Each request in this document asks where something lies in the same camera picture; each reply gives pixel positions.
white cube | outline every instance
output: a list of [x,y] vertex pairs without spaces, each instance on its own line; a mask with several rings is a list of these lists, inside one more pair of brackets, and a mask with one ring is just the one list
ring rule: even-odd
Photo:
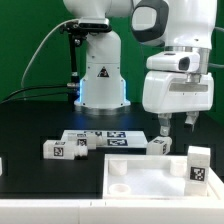
[[156,137],[147,144],[147,155],[165,155],[170,152],[172,139],[170,137]]
[[207,194],[207,184],[192,183],[191,181],[186,181],[184,189],[185,196],[207,196]]

black tabletop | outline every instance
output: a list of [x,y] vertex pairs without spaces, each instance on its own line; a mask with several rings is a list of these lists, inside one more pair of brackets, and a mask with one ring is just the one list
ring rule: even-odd
[[[186,155],[189,145],[212,149],[211,167],[224,176],[224,127],[200,113],[193,133],[184,129],[186,115],[172,118],[170,154]],[[0,198],[94,199],[102,197],[104,152],[85,160],[43,160],[46,139],[60,139],[64,130],[143,131],[148,141],[159,135],[157,115],[141,104],[130,112],[94,116],[74,112],[66,102],[22,101],[0,106]]]

green backdrop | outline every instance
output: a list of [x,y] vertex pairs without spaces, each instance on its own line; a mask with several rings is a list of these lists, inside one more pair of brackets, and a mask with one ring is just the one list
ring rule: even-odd
[[[0,0],[0,100],[20,88],[23,72],[43,38],[57,24],[73,18],[62,0]],[[141,102],[146,58],[162,49],[140,46],[130,31],[130,18],[111,19],[122,40],[121,74],[127,98]],[[217,26],[224,27],[224,1],[218,0]],[[211,62],[224,64],[224,34],[214,32]],[[85,73],[84,49],[78,51],[79,70]],[[209,115],[224,124],[224,70],[210,69],[215,78],[214,106]],[[67,35],[56,32],[30,69],[26,86],[61,84],[70,80]],[[44,100],[66,100],[66,96]]]

robot logo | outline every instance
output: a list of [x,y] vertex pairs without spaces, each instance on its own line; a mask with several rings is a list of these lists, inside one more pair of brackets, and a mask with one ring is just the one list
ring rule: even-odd
[[105,67],[102,68],[102,70],[100,71],[99,75],[97,77],[101,77],[101,78],[109,78],[109,74],[106,70]]

